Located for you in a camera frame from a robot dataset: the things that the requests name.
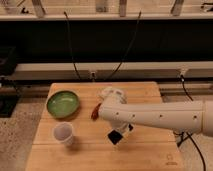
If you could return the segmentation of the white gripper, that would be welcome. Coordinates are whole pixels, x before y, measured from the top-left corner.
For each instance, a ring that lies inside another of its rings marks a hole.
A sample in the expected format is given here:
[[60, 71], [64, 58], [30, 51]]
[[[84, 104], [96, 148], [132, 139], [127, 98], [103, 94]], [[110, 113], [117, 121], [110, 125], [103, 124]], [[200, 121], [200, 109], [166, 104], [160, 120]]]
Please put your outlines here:
[[126, 122], [111, 122], [112, 131], [110, 134], [112, 136], [123, 136], [126, 132], [132, 131], [133, 126]]

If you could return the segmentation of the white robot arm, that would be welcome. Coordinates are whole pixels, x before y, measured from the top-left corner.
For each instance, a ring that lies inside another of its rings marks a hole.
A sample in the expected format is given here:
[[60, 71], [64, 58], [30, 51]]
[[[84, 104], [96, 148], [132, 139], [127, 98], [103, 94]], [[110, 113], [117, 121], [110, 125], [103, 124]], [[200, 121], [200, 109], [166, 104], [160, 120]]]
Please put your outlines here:
[[113, 87], [104, 89], [101, 97], [98, 114], [119, 133], [137, 124], [213, 137], [213, 101], [130, 104], [125, 93]]

